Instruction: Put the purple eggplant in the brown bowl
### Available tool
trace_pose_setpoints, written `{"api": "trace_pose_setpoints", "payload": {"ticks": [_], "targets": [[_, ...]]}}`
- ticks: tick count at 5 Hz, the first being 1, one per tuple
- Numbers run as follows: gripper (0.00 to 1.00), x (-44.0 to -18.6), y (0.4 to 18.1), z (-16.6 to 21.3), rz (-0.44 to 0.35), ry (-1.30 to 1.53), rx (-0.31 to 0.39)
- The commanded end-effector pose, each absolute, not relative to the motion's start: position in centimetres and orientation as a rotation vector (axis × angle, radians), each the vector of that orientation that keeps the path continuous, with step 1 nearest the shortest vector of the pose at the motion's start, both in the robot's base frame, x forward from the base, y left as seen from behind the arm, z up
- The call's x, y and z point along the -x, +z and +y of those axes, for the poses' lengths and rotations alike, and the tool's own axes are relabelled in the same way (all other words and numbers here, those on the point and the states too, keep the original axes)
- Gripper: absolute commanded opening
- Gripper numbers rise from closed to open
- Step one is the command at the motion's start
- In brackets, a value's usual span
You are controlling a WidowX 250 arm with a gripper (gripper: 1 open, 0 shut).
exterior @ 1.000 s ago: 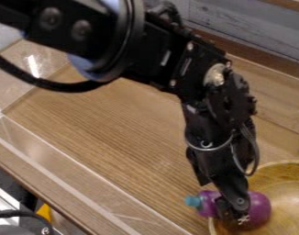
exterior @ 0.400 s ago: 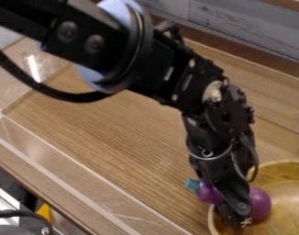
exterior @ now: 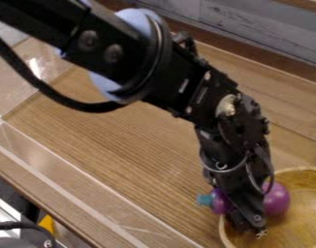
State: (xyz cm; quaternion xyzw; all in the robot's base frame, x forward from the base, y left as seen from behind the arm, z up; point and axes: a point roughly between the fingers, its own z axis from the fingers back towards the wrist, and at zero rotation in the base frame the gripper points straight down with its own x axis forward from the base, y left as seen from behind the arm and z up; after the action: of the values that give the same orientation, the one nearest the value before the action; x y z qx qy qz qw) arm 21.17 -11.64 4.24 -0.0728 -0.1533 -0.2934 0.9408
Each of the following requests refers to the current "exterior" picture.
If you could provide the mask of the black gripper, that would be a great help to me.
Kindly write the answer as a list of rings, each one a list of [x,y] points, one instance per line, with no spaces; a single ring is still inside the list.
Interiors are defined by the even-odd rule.
[[[204,178],[231,204],[226,219],[237,233],[261,238],[266,234],[262,184],[273,180],[273,166],[267,119],[258,102],[249,95],[224,95],[200,112],[194,130]]]

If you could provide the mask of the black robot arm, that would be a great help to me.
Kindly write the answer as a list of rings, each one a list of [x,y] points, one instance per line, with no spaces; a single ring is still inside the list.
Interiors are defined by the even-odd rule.
[[[105,113],[143,101],[192,124],[204,178],[230,205],[226,218],[237,231],[263,236],[263,197],[274,182],[269,121],[258,102],[199,55],[192,37],[171,32],[152,11],[113,12],[96,0],[0,0],[0,22],[85,69],[105,98],[85,103],[64,96],[0,37],[0,57],[56,103]]]

